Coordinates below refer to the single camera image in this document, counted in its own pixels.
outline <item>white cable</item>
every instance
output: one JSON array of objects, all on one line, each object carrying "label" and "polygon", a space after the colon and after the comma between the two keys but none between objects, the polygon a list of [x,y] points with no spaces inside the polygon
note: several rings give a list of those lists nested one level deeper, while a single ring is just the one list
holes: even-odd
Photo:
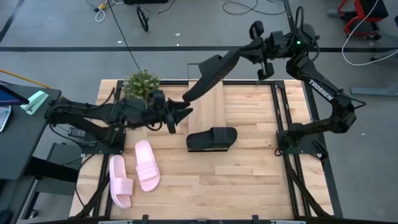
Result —
[{"label": "white cable", "polygon": [[124,3],[124,1],[118,2],[118,0],[116,0],[116,1],[115,1],[115,0],[112,0],[112,2],[115,3],[115,4],[123,4],[123,3]]},{"label": "white cable", "polygon": [[[103,17],[102,19],[98,20],[98,15],[99,15],[101,12],[104,14],[104,17]],[[106,16],[105,12],[104,12],[102,9],[100,9],[100,10],[97,12],[97,15],[95,16],[95,21],[97,21],[97,22],[102,22],[102,21],[105,19],[105,16]]]},{"label": "white cable", "polygon": [[369,12],[369,14],[353,29],[353,31],[351,31],[351,33],[349,34],[346,42],[344,43],[343,47],[341,48],[341,53],[343,54],[344,60],[346,60],[347,63],[349,63],[350,65],[354,65],[354,66],[363,66],[363,65],[370,65],[372,63],[376,63],[376,62],[380,62],[381,60],[385,60],[389,57],[394,56],[396,53],[398,53],[398,50],[396,50],[394,53],[388,55],[387,57],[384,58],[380,58],[377,59],[375,61],[372,62],[368,62],[368,63],[362,63],[362,64],[355,64],[355,63],[351,63],[347,60],[346,55],[344,54],[344,48],[346,47],[346,44],[348,43],[349,39],[351,38],[351,36],[354,34],[355,30],[371,15],[371,13],[373,12],[374,8],[376,8],[377,3],[379,2],[379,0],[376,0],[376,3],[374,4],[373,8],[371,9],[371,11]]}]

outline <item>green plant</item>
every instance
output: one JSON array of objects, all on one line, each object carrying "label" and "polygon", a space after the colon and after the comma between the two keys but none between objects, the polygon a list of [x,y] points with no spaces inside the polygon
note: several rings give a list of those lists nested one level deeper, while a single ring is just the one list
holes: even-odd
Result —
[{"label": "green plant", "polygon": [[127,76],[123,83],[124,97],[148,100],[149,94],[159,88],[160,79],[147,70],[139,70]]}]

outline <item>wooden table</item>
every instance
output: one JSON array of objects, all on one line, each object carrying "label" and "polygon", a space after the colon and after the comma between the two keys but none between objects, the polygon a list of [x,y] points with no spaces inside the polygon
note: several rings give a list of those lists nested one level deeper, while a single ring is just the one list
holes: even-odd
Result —
[{"label": "wooden table", "polygon": [[[116,83],[117,80],[102,80],[97,104],[107,98]],[[302,83],[285,80],[285,85],[293,122],[310,122]],[[167,97],[182,101],[188,85],[162,85],[161,89]],[[188,153],[185,139],[191,117],[185,118],[173,135],[166,127],[157,132],[147,128],[128,129],[123,157],[127,175],[134,179],[132,207],[124,210],[113,204],[111,219],[141,219],[143,215],[161,220],[247,220],[252,215],[259,215],[260,219],[293,218],[283,158],[274,155],[277,119],[271,87],[221,84],[221,89],[226,126],[238,130],[238,139],[229,151]],[[197,104],[192,104],[194,112],[198,111]],[[287,128],[283,110],[282,117]],[[160,184],[152,192],[141,190],[136,175],[134,145],[141,139],[151,143],[161,173]],[[81,168],[77,191],[85,203],[97,188],[102,158],[103,155],[95,155]],[[309,155],[300,155],[300,158],[308,190],[323,209],[332,214],[321,162]],[[100,214],[104,212],[107,194],[105,190]],[[303,215],[297,188],[296,194]],[[70,215],[81,209],[75,195]]]}]

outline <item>pink slide sandal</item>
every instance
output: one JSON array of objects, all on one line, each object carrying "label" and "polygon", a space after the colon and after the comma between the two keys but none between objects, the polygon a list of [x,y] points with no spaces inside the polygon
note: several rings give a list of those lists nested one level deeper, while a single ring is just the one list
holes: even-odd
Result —
[{"label": "pink slide sandal", "polygon": [[109,177],[113,202],[121,208],[129,208],[131,206],[132,179],[127,178],[123,156],[115,155],[111,158]]},{"label": "pink slide sandal", "polygon": [[160,172],[148,141],[141,140],[137,142],[136,157],[136,170],[141,189],[145,192],[154,190],[159,185]]}]

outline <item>black desk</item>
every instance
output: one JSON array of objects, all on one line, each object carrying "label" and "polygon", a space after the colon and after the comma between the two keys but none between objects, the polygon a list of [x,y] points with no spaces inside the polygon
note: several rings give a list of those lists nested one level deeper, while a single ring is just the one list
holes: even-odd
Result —
[{"label": "black desk", "polygon": [[[11,223],[15,223],[37,176],[63,179],[62,175],[54,175],[59,174],[59,169],[69,169],[66,170],[68,172],[71,168],[32,157],[47,124],[44,114],[49,108],[48,103],[59,98],[61,91],[29,86],[6,86],[26,98],[39,90],[49,95],[34,115],[27,114],[19,106],[13,106],[14,115],[0,133],[0,210],[10,210],[13,213]],[[78,171],[73,171],[77,179]]]}]

